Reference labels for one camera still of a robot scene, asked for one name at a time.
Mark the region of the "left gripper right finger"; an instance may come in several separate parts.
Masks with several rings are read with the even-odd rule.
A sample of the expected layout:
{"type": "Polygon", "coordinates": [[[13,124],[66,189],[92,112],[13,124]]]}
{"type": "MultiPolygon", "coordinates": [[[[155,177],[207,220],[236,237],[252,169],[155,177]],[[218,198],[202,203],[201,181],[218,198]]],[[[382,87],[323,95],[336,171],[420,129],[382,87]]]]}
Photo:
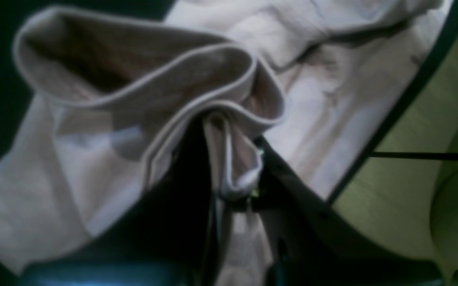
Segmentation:
{"type": "Polygon", "coordinates": [[[251,210],[260,216],[272,264],[266,286],[443,286],[428,259],[399,256],[372,242],[313,194],[260,136],[264,169],[251,210]]]}

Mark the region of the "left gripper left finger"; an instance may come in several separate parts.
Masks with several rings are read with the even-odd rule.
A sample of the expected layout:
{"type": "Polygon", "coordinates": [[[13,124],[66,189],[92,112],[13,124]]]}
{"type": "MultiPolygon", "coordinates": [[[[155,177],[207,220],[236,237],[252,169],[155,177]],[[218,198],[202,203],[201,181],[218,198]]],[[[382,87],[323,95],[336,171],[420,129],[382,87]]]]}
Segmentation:
{"type": "Polygon", "coordinates": [[[166,175],[80,250],[22,275],[24,286],[204,286],[212,277],[210,168],[201,118],[166,175]]]}

